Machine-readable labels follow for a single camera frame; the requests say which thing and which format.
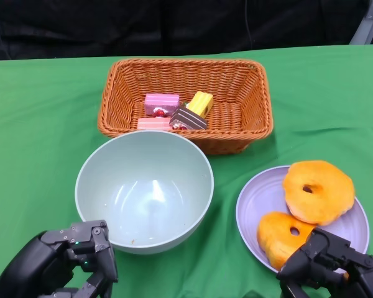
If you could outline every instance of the donut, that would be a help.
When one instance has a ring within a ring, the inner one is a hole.
[[[351,178],[327,161],[292,164],[283,188],[290,212],[309,224],[328,225],[354,205]]]
[[[314,228],[314,225],[290,214],[271,212],[260,219],[257,240],[271,266],[280,270],[287,259],[306,242]]]

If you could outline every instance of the basket rim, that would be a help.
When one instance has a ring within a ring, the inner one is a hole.
[[[123,66],[130,64],[138,64],[140,62],[147,61],[152,64],[174,64],[176,63],[197,63],[197,64],[222,64],[222,65],[240,65],[241,63],[246,66],[250,65],[259,69],[260,80],[264,85],[264,100],[267,103],[265,108],[265,126],[260,130],[169,130],[169,132],[177,133],[183,137],[190,138],[192,140],[257,140],[260,138],[265,138],[274,129],[274,122],[272,118],[272,105],[269,94],[269,84],[266,75],[265,68],[257,61],[249,59],[215,59],[215,58],[126,58],[115,62],[108,73],[108,79],[106,81],[104,91],[102,94],[102,102],[99,108],[98,114],[98,128],[101,133],[105,135],[120,135],[123,133],[135,132],[138,129],[115,129],[111,127],[106,119],[108,115],[108,99],[112,94],[112,90],[109,89],[109,86],[112,85],[114,78],[118,71],[121,70]]]

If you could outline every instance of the lavender plate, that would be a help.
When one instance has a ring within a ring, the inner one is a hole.
[[[253,255],[273,272],[257,241],[257,228],[263,215],[279,211],[290,213],[284,199],[282,182],[289,166],[278,166],[255,175],[242,189],[236,204],[236,222],[244,243]],[[369,246],[369,223],[361,203],[355,197],[350,211],[330,225],[321,227],[351,241],[351,247],[366,253]]]

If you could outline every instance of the brown wicker basket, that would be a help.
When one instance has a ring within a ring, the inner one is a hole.
[[[133,132],[145,116],[145,94],[179,94],[185,102],[197,91],[214,95],[206,117],[208,129],[171,132],[193,141],[206,154],[239,153],[271,133],[267,76],[261,64],[250,60],[121,60],[109,72],[98,128],[109,137]]]

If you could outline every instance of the green tablecloth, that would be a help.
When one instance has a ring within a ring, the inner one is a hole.
[[[117,252],[113,297],[240,298],[255,290],[278,298],[274,274],[242,242],[235,206],[253,175],[299,160],[327,160],[353,178],[371,225],[373,254],[373,46],[211,57],[249,58],[265,66],[274,133],[242,154],[209,158],[215,191],[198,230],[159,255]],[[0,61],[0,273],[36,233],[80,220],[75,180],[90,153],[107,140],[96,117],[117,59]],[[77,272],[72,286],[83,278]]]

